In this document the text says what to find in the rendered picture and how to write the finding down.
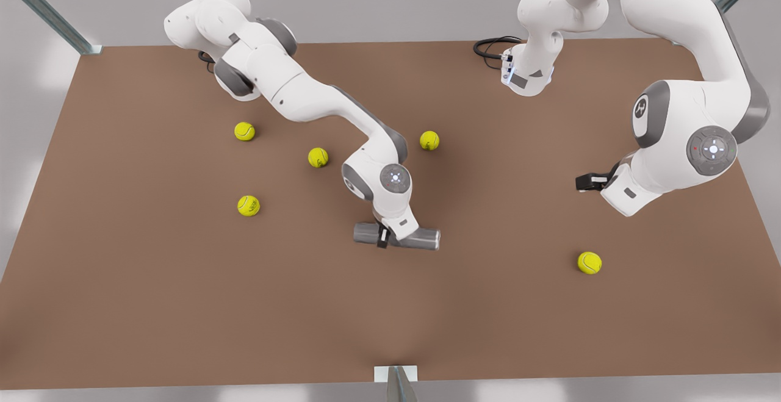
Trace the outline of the grey tennis ball tube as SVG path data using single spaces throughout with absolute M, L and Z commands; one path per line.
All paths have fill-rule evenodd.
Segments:
M 418 229 L 403 240 L 396 238 L 392 232 L 388 246 L 401 248 L 438 250 L 441 232 L 438 229 Z M 353 230 L 353 240 L 357 243 L 376 245 L 378 226 L 374 223 L 356 223 Z

